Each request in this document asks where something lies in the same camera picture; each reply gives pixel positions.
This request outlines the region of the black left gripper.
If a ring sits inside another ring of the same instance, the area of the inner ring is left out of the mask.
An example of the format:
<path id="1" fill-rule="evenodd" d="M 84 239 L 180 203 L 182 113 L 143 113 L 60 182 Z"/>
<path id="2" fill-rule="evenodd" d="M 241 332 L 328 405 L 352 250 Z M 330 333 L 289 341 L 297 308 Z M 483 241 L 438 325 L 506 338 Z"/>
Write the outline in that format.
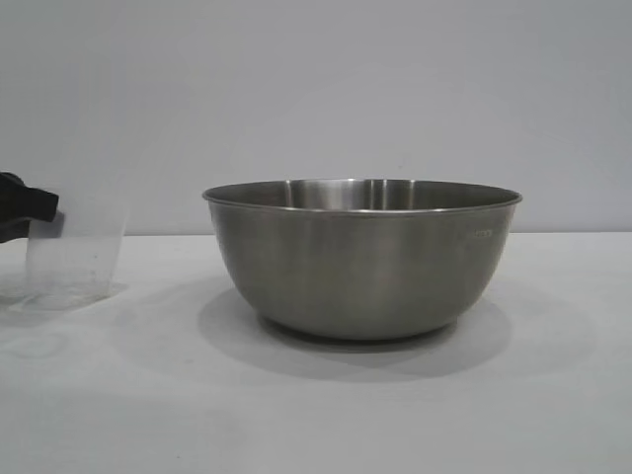
<path id="1" fill-rule="evenodd" d="M 59 195 L 39 188 L 24 187 L 23 181 L 9 172 L 0 179 L 0 243 L 27 238 L 32 219 L 24 214 L 56 214 Z"/>

